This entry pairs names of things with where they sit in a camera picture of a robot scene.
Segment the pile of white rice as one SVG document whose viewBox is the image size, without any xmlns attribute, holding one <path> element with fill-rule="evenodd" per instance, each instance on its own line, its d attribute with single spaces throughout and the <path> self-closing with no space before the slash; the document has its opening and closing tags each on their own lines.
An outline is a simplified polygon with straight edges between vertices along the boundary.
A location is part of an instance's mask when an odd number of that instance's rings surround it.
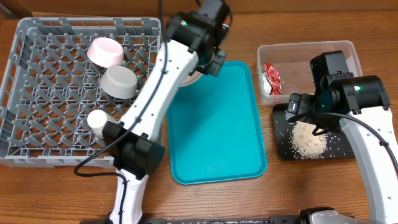
<svg viewBox="0 0 398 224">
<path fill-rule="evenodd" d="M 339 151 L 344 139 L 336 133 L 326 133 L 314 136 L 312 131 L 315 125 L 296 122 L 287 124 L 277 133 L 280 139 L 277 141 L 283 156 L 289 156 L 291 159 L 324 159 L 324 153 L 332 150 Z"/>
</svg>

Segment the white tissue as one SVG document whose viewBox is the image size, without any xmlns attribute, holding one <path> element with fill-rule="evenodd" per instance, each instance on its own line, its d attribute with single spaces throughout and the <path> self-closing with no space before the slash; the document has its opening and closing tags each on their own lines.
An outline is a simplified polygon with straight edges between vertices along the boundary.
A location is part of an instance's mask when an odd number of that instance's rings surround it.
<svg viewBox="0 0 398 224">
<path fill-rule="evenodd" d="M 269 83 L 267 75 L 266 75 L 265 72 L 262 73 L 262 80 L 263 80 L 264 94 L 265 95 L 270 95 L 272 93 L 272 86 Z"/>
</svg>

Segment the red snack wrapper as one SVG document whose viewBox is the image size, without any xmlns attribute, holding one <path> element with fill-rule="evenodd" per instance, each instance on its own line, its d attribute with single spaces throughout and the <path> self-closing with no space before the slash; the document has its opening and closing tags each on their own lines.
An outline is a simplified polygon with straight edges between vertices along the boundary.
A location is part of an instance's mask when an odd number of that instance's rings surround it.
<svg viewBox="0 0 398 224">
<path fill-rule="evenodd" d="M 262 66 L 263 72 L 266 73 L 269 83 L 272 86 L 272 93 L 270 95 L 281 95 L 282 84 L 280 80 L 279 71 L 272 63 L 265 63 Z"/>
</svg>

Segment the grey-green bowl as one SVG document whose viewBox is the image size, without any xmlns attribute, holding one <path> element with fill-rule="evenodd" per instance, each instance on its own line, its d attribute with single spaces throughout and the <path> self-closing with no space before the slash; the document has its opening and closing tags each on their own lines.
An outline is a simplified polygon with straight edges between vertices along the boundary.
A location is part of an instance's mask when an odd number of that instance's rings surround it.
<svg viewBox="0 0 398 224">
<path fill-rule="evenodd" d="M 109 67 L 99 81 L 102 90 L 110 96 L 119 99 L 135 97 L 137 76 L 129 68 L 114 65 Z"/>
</svg>

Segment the pink-white small bowl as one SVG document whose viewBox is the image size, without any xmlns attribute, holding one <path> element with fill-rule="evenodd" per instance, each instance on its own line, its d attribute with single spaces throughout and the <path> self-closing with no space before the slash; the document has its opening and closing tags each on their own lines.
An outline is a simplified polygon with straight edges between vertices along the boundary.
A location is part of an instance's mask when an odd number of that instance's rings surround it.
<svg viewBox="0 0 398 224">
<path fill-rule="evenodd" d="M 123 63 L 124 50 L 122 45 L 116 40 L 98 37 L 92 41 L 87 51 L 87 56 L 94 64 L 109 68 Z"/>
</svg>

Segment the white round plate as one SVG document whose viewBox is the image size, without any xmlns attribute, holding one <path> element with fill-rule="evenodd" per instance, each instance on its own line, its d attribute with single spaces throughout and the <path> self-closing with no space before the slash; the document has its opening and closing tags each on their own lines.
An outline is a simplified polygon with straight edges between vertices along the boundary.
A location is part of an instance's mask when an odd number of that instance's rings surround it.
<svg viewBox="0 0 398 224">
<path fill-rule="evenodd" d="M 162 77 L 160 90 L 188 86 L 202 76 L 196 72 L 198 61 L 196 52 L 191 53 L 186 45 L 170 41 L 162 44 L 150 77 L 155 78 L 155 84 Z"/>
</svg>

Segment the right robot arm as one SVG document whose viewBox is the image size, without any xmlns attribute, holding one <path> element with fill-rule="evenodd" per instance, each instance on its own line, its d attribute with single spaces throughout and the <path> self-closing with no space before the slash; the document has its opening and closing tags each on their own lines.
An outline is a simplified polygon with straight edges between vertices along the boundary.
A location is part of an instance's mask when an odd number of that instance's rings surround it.
<svg viewBox="0 0 398 224">
<path fill-rule="evenodd" d="M 370 223 L 397 223 L 397 140 L 391 102 L 377 76 L 323 76 L 312 95 L 293 93 L 286 120 L 339 130 L 348 139 L 366 189 Z"/>
</svg>

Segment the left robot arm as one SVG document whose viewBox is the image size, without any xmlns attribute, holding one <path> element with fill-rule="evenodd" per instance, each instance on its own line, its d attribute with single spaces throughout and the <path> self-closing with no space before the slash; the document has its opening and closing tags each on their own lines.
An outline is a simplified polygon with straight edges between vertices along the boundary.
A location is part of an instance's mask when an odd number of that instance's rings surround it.
<svg viewBox="0 0 398 224">
<path fill-rule="evenodd" d="M 162 120 L 177 90 L 194 72 L 217 75 L 226 53 L 219 48 L 231 14 L 178 13 L 162 31 L 162 45 L 149 78 L 118 124 L 107 122 L 106 148 L 112 151 L 118 178 L 116 199 L 107 223 L 139 223 L 149 176 L 165 148 L 157 142 Z"/>
</svg>

